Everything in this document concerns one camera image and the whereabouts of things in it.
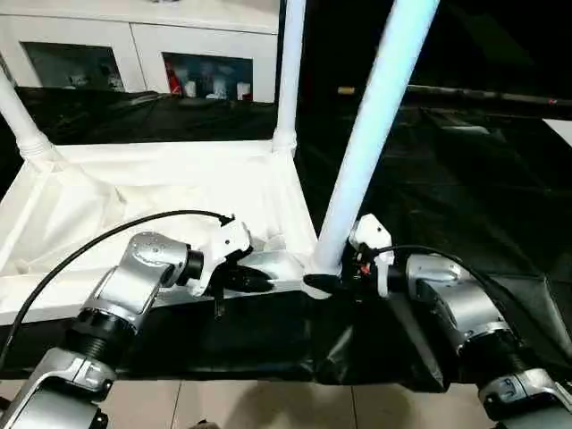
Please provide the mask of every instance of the black tablecloth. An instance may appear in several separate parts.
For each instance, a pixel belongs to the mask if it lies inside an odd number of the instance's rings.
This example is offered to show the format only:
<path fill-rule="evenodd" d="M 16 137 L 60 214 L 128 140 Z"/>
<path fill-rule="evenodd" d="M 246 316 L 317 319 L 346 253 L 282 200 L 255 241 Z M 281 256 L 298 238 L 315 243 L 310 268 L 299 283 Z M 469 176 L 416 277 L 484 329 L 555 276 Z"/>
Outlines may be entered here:
<path fill-rule="evenodd" d="M 184 100 L 153 93 L 20 90 L 40 129 L 60 145 L 268 139 L 275 106 Z M 501 275 L 554 347 L 524 325 L 546 365 L 568 376 L 572 359 L 572 147 L 519 105 L 462 105 L 409 97 L 362 207 L 394 242 L 455 253 Z M 299 109 L 295 161 L 317 230 L 356 106 Z M 542 115 L 567 117 L 556 107 Z M 0 191 L 21 164 L 0 124 Z M 320 383 L 403 383 L 439 391 L 454 363 L 404 296 L 314 301 L 301 292 L 153 310 L 122 365 L 124 378 L 279 378 Z M 26 375 L 57 343 L 65 321 L 27 324 L 4 377 Z M 5 335 L 5 328 L 0 335 Z"/>

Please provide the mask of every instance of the wire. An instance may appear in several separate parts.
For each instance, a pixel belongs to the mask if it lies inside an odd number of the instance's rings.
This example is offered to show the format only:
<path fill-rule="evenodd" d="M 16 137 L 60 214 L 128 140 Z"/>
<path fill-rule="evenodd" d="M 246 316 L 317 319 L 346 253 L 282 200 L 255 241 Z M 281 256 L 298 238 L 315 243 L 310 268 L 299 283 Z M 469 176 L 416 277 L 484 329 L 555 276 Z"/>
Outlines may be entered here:
<path fill-rule="evenodd" d="M 447 259 L 453 261 L 454 263 L 459 264 L 461 267 L 465 268 L 465 270 L 467 270 L 477 280 L 479 280 L 479 278 L 482 279 L 486 276 L 485 274 L 478 272 L 475 268 L 473 268 L 471 265 L 467 264 L 465 261 L 463 261 L 457 255 L 453 255 L 451 253 L 444 252 L 442 250 L 439 250 L 438 248 L 431 248 L 429 246 L 423 246 L 420 244 L 419 245 L 418 244 L 395 244 L 393 246 L 387 246 L 385 248 L 377 248 L 372 253 L 373 253 L 374 257 L 376 257 L 378 255 L 381 255 L 382 253 L 387 253 L 387 252 L 392 252 L 392 251 L 399 252 L 401 250 L 413 250 L 413 251 L 421 252 L 424 254 L 432 254 L 433 253 L 433 254 L 439 255 L 441 257 L 446 257 Z"/>
<path fill-rule="evenodd" d="M 218 213 L 214 213 L 214 212 L 208 212 L 205 210 L 173 210 L 170 212 L 151 214 L 149 216 L 145 216 L 145 217 L 141 217 L 139 219 L 135 219 L 134 221 L 130 221 L 130 222 L 124 223 L 123 225 L 119 225 L 119 226 L 113 228 L 112 230 L 110 230 L 108 232 L 104 232 L 103 234 L 99 235 L 98 237 L 95 237 L 92 241 L 83 245 L 81 248 L 77 249 L 71 255 L 66 257 L 52 271 L 50 271 L 46 275 L 46 277 L 44 277 L 41 280 L 41 282 L 38 283 L 38 286 L 36 286 L 36 289 L 34 289 L 32 291 L 32 293 L 30 293 L 30 295 L 28 296 L 26 301 L 24 301 L 24 304 L 21 306 L 20 311 L 18 311 L 18 314 L 14 318 L 12 326 L 10 327 L 10 331 L 8 332 L 8 336 L 6 337 L 6 340 L 4 342 L 4 346 L 2 347 L 2 352 L 0 352 L 0 371 L 2 371 L 4 369 L 4 365 L 6 363 L 6 358 L 8 357 L 8 353 L 10 352 L 10 350 L 12 348 L 14 339 L 15 339 L 16 335 L 18 334 L 18 331 L 21 328 L 22 322 L 24 320 L 24 317 L 28 313 L 29 308 L 32 306 L 32 304 L 34 303 L 36 298 L 39 296 L 39 294 L 42 293 L 42 291 L 46 288 L 48 283 L 50 283 L 54 279 L 54 277 L 56 277 L 56 275 L 58 275 L 67 265 L 69 265 L 75 259 L 77 259 L 81 255 L 86 253 L 91 248 L 93 248 L 96 244 L 102 242 L 103 240 L 108 239 L 109 237 L 111 237 L 115 234 L 118 234 L 119 232 L 128 230 L 129 228 L 132 228 L 133 226 L 137 226 L 141 223 L 154 221 L 155 219 L 162 219 L 164 217 L 180 216 L 180 215 L 202 215 L 202 216 L 213 217 L 215 219 L 218 219 L 222 225 L 225 225 L 228 222 L 232 221 L 232 218 L 230 218 L 228 216 L 224 216 L 222 214 L 218 214 Z"/>

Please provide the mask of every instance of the floor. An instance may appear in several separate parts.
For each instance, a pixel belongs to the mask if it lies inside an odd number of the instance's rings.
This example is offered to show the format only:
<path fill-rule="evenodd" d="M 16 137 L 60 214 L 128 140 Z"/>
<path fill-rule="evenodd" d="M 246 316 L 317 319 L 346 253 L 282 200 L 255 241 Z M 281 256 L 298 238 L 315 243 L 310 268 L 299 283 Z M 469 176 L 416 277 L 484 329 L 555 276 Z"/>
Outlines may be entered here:
<path fill-rule="evenodd" d="M 1 382 L 13 398 L 21 382 Z M 203 418 L 222 429 L 489 429 L 474 386 L 448 394 L 397 385 L 339 387 L 269 382 L 118 382 L 102 405 L 113 428 L 188 429 Z"/>

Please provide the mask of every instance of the white pole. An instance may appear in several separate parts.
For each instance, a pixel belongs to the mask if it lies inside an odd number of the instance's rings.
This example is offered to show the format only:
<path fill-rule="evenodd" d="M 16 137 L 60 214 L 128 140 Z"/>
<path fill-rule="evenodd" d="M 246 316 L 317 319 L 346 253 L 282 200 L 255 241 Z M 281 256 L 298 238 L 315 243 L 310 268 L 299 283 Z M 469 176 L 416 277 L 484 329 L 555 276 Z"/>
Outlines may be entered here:
<path fill-rule="evenodd" d="M 282 44 L 282 73 L 278 99 L 278 122 L 273 136 L 275 149 L 296 147 L 296 108 L 306 0 L 288 0 L 284 41 Z"/>
<path fill-rule="evenodd" d="M 310 264 L 338 273 L 343 249 L 401 104 L 439 0 L 395 0 Z"/>
<path fill-rule="evenodd" d="M 16 137 L 16 144 L 22 157 L 39 156 L 51 150 L 52 144 L 29 116 L 2 68 L 0 68 L 0 113 Z"/>

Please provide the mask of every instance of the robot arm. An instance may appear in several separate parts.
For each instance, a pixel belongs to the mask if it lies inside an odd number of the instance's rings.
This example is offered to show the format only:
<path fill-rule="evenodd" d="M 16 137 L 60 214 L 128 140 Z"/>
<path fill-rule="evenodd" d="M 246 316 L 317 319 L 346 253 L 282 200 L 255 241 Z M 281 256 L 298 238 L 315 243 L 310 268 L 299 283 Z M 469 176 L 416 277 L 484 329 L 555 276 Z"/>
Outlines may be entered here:
<path fill-rule="evenodd" d="M 107 417 L 95 402 L 104 400 L 115 369 L 162 288 L 186 285 L 202 295 L 215 268 L 245 256 L 250 237 L 232 221 L 202 248 L 161 234 L 135 235 L 121 262 L 99 282 L 60 347 L 50 349 L 0 418 L 9 429 L 103 429 Z"/>
<path fill-rule="evenodd" d="M 383 257 L 377 251 L 391 245 L 391 235 L 370 214 L 356 224 L 349 244 L 356 250 L 352 263 L 344 266 L 349 273 L 342 279 L 313 274 L 305 282 L 331 293 L 374 293 L 383 299 L 391 290 L 406 291 L 436 318 L 459 370 L 477 385 L 487 415 L 499 427 L 572 427 L 572 395 L 539 365 L 462 266 L 427 254 L 394 265 L 391 252 Z"/>

